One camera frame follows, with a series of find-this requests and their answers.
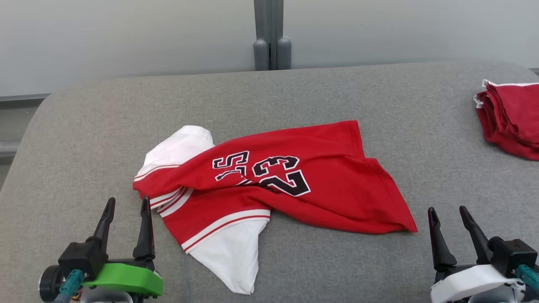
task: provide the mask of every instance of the gray cushioned surface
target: gray cushioned surface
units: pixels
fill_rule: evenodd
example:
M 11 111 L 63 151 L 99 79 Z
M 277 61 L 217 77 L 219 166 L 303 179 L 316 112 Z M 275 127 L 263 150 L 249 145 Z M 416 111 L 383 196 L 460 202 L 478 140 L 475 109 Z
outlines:
M 457 61 L 116 79 L 56 93 L 37 110 L 0 193 L 2 300 L 39 301 L 43 269 L 93 232 L 111 196 L 117 205 L 108 252 L 129 257 L 140 224 L 133 177 L 145 153 L 183 125 L 203 126 L 221 143 L 353 119 L 366 155 L 399 186 L 417 234 L 359 235 L 274 213 L 247 297 L 185 255 L 154 216 L 165 281 L 156 302 L 428 302 L 429 206 L 462 263 L 475 255 L 459 205 L 488 237 L 518 237 L 539 249 L 539 163 L 485 142 L 472 101 L 482 79 L 539 82 L 516 65 Z

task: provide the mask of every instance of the printed number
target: printed number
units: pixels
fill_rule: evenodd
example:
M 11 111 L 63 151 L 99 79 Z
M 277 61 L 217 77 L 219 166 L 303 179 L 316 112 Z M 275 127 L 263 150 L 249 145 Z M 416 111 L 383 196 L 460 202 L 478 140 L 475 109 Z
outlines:
M 241 153 L 235 153 L 232 155 L 228 155 L 226 158 L 219 158 L 212 161 L 213 168 L 220 169 L 220 168 L 227 168 L 234 166 L 234 169 L 227 170 L 217 176 L 215 176 L 215 180 L 221 181 L 225 176 L 229 174 L 235 174 L 240 173 L 243 177 L 245 175 L 245 171 L 247 170 L 247 166 L 245 165 L 238 165 L 247 163 L 249 161 L 249 151 L 243 151 Z
M 235 153 L 226 156 L 226 158 L 219 158 L 213 161 L 213 168 L 226 168 L 233 165 L 247 163 L 249 161 L 249 151 L 243 151 L 241 153 Z
M 269 157 L 265 160 L 262 160 L 256 163 L 253 166 L 253 173 L 256 177 L 262 177 L 270 174 L 270 167 L 282 164 L 285 170 L 291 170 L 296 168 L 300 162 L 299 158 L 292 156 L 275 156 Z M 285 192 L 291 196 L 298 197 L 310 192 L 309 185 L 303 176 L 301 169 L 291 171 L 286 175 L 286 181 L 281 179 L 278 176 L 267 176 L 260 180 L 260 184 L 274 187 L 279 189 L 282 192 Z
M 222 157 L 212 161 L 213 168 L 221 169 L 234 167 L 234 169 L 224 171 L 215 176 L 215 180 L 220 181 L 229 174 L 240 173 L 243 177 L 246 174 L 247 166 L 239 165 L 245 164 L 249 161 L 249 151 L 243 151 L 241 153 L 235 153 Z M 291 196 L 298 197 L 310 192 L 309 185 L 303 176 L 301 169 L 286 173 L 286 181 L 279 176 L 271 175 L 270 169 L 272 166 L 282 165 L 285 170 L 292 170 L 298 166 L 300 159 L 293 156 L 273 156 L 268 157 L 253 165 L 252 170 L 256 177 L 264 177 L 260 180 L 260 184 L 268 188 L 278 189 Z M 237 185 L 249 184 L 251 181 L 243 180 Z

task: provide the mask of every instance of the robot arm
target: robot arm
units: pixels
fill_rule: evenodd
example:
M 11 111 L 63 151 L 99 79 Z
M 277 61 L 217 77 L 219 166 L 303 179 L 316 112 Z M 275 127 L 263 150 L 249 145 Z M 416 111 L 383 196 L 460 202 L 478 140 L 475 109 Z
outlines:
M 72 242 L 58 259 L 59 265 L 49 266 L 39 282 L 43 302 L 57 302 L 59 294 L 74 301 L 142 303 L 149 297 L 163 294 L 163 280 L 155 272 L 154 233 L 150 201 L 144 197 L 141 206 L 142 223 L 133 259 L 109 259 L 106 249 L 109 226 L 114 218 L 115 199 L 110 198 L 95 229 L 84 243 Z M 72 283 L 70 273 L 82 273 L 78 283 Z M 65 285 L 75 290 L 66 291 Z
M 487 237 L 466 207 L 460 207 L 464 226 L 470 232 L 476 264 L 457 265 L 440 231 L 440 220 L 429 208 L 432 258 L 436 277 L 431 290 L 433 303 L 519 303 L 536 299 L 539 290 L 537 252 L 520 239 L 503 241 Z

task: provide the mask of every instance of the gray padded bench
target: gray padded bench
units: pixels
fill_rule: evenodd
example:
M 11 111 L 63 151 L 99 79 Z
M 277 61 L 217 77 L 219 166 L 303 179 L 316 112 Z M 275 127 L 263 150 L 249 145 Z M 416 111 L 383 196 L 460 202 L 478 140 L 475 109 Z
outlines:
M 55 93 L 33 117 L 0 193 L 2 300 L 39 302 L 43 270 L 93 232 L 111 196 L 108 253 L 129 257 L 140 224 L 133 177 L 145 153 L 183 125 L 203 126 L 221 143 L 358 120 L 365 154 L 395 179 L 417 234 L 360 235 L 274 213 L 248 297 L 187 256 L 154 215 L 155 263 L 165 282 L 155 302 L 429 302 L 430 206 L 459 262 L 476 259 L 460 205 L 487 237 L 539 249 L 539 163 L 485 142 L 472 100 L 482 79 L 539 82 L 513 64 L 449 61 L 114 79 Z

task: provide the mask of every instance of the white wall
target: white wall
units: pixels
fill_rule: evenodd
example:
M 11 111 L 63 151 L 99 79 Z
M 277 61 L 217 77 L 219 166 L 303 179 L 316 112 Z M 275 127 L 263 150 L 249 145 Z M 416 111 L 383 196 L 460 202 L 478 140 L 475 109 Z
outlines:
M 0 96 L 254 70 L 252 0 L 0 0 Z
M 483 58 L 539 67 L 538 0 L 285 0 L 292 68 Z

